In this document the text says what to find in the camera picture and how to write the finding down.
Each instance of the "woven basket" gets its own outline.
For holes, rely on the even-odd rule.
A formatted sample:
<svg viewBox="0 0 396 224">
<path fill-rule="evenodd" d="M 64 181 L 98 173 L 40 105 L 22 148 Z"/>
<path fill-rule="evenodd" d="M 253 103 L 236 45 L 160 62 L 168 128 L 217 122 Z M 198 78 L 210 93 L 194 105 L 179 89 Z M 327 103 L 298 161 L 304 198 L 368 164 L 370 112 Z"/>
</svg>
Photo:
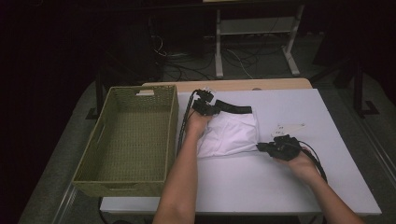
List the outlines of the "woven basket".
<svg viewBox="0 0 396 224">
<path fill-rule="evenodd" d="M 73 184 L 93 197 L 161 196 L 177 116 L 176 86 L 111 88 Z"/>
</svg>

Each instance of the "person's left arm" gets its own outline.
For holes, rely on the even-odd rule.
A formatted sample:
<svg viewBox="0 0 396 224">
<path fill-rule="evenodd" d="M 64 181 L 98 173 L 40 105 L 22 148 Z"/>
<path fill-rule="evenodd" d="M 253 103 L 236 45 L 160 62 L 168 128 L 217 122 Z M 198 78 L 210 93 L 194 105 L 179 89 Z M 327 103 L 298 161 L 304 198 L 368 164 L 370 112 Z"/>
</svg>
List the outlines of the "person's left arm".
<svg viewBox="0 0 396 224">
<path fill-rule="evenodd" d="M 153 223 L 194 223 L 198 185 L 197 142 L 211 117 L 191 113 L 183 145 L 166 178 Z"/>
</svg>

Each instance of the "forearm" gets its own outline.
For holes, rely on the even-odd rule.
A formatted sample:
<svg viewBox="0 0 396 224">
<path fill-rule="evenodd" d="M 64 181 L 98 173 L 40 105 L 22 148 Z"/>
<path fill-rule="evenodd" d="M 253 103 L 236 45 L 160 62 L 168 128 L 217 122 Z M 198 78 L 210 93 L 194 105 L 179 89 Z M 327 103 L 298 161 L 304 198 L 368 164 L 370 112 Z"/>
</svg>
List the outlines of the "forearm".
<svg viewBox="0 0 396 224">
<path fill-rule="evenodd" d="M 320 176 L 309 180 L 307 184 L 314 192 L 319 206 L 330 224 L 363 223 Z"/>
<path fill-rule="evenodd" d="M 165 223 L 166 220 L 169 220 L 169 223 L 177 223 L 180 220 L 180 223 L 193 223 L 198 182 L 197 141 L 197 136 L 186 135 L 166 178 L 154 223 Z"/>
</svg>

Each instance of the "white cloth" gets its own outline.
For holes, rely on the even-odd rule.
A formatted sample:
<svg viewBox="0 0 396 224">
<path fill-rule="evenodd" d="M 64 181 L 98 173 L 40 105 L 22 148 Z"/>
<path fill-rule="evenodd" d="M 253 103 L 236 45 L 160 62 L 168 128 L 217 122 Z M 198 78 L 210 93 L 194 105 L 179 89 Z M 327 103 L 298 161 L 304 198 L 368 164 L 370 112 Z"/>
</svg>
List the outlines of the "white cloth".
<svg viewBox="0 0 396 224">
<path fill-rule="evenodd" d="M 198 158 L 231 155 L 256 150 L 259 128 L 252 114 L 221 111 L 209 121 L 198 141 Z"/>
</svg>

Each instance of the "hand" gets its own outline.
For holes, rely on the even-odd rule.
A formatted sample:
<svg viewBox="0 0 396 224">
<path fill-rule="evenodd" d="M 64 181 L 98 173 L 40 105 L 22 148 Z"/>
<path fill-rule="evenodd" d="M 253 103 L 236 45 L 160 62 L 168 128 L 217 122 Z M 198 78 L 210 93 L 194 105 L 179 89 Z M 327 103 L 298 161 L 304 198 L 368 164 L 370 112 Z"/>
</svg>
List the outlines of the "hand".
<svg viewBox="0 0 396 224">
<path fill-rule="evenodd" d="M 203 134 L 207 123 L 212 119 L 212 116 L 202 116 L 195 110 L 190 109 L 189 119 L 186 124 L 186 135 L 193 135 L 197 138 Z"/>
<path fill-rule="evenodd" d="M 302 151 L 300 151 L 299 155 L 296 158 L 290 161 L 282 161 L 279 159 L 274 160 L 282 164 L 288 165 L 291 171 L 308 185 L 313 179 L 321 178 L 315 164 Z"/>
</svg>

